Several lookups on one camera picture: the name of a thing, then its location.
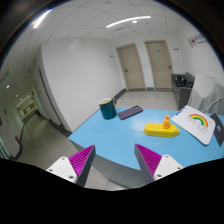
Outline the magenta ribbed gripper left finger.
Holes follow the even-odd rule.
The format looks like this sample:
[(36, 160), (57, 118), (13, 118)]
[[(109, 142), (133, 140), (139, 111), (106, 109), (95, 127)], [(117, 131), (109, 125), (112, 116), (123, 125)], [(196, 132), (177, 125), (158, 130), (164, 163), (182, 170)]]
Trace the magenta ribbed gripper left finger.
[(95, 155), (95, 146), (91, 145), (70, 157), (60, 157), (47, 171), (84, 187)]

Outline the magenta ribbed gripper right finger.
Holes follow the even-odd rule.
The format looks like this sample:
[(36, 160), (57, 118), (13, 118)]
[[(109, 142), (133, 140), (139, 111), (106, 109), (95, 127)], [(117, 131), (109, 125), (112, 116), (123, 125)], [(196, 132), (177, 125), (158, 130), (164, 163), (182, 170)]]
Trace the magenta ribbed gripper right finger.
[(183, 166), (170, 155), (160, 155), (139, 144), (135, 145), (134, 154), (146, 184), (183, 169)]

